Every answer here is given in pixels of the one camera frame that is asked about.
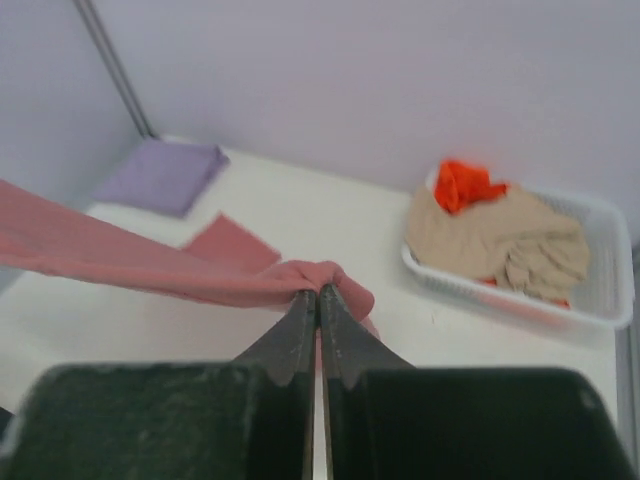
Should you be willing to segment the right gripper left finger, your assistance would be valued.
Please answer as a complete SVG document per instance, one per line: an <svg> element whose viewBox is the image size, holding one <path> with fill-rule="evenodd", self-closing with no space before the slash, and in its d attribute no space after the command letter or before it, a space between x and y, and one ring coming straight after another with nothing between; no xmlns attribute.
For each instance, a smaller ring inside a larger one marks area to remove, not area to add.
<svg viewBox="0 0 640 480"><path fill-rule="evenodd" d="M5 479L309 479L316 297L234 360L67 364L28 390Z"/></svg>

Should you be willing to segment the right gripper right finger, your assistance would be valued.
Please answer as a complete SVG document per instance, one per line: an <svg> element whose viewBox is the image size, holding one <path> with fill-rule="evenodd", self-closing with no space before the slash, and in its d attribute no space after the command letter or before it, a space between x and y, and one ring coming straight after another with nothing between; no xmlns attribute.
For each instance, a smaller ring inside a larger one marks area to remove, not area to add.
<svg viewBox="0 0 640 480"><path fill-rule="evenodd" d="M632 479L606 408L560 368L417 368L319 295L332 479Z"/></svg>

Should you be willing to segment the pink t shirt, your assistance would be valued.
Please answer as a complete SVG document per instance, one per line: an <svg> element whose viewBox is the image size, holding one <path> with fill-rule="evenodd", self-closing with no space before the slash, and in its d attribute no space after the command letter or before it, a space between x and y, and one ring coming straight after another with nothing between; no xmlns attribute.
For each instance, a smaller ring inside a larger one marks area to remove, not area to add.
<svg viewBox="0 0 640 480"><path fill-rule="evenodd" d="M1 184L1 263L49 276L231 307L279 307L301 290L338 289L369 331L373 294L331 261L285 261L220 214L178 249L8 182Z"/></svg>

